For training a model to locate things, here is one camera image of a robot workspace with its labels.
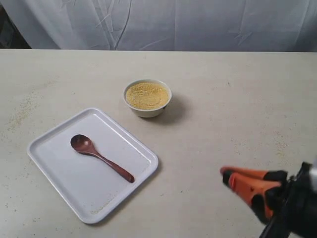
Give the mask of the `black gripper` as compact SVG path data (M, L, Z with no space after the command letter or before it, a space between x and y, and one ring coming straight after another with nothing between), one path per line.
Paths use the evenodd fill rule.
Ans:
M266 225L261 238L287 238L294 233L302 238L317 236L317 165L303 162L295 177L287 184L281 205L284 170L265 171L224 166L222 182L238 195Z

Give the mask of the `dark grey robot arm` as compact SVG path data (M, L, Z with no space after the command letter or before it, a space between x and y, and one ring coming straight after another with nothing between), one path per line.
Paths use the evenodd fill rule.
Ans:
M317 164L303 162L295 176L224 166L222 182L265 224L262 238L317 236Z

